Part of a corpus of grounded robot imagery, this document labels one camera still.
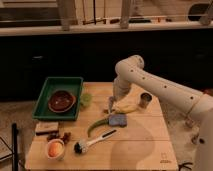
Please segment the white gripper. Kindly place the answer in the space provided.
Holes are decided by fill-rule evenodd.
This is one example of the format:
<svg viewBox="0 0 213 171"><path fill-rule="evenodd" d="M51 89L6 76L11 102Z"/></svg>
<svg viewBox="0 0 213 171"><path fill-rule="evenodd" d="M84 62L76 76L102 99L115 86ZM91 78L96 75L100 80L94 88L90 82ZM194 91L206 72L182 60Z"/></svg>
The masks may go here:
<svg viewBox="0 0 213 171"><path fill-rule="evenodd" d="M111 112L113 104L123 99L129 93L129 82L115 78L113 82L113 95L108 98L108 111Z"/></svg>

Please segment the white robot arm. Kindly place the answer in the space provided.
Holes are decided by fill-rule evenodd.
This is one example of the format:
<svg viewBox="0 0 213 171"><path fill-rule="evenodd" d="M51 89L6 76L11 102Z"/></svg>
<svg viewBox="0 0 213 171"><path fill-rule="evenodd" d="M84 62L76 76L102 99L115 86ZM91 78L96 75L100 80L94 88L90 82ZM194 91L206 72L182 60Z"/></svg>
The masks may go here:
<svg viewBox="0 0 213 171"><path fill-rule="evenodd" d="M213 171L213 97L143 70L144 60L133 55L116 63L113 97L123 99L136 84L174 105L199 126L193 171Z"/></svg>

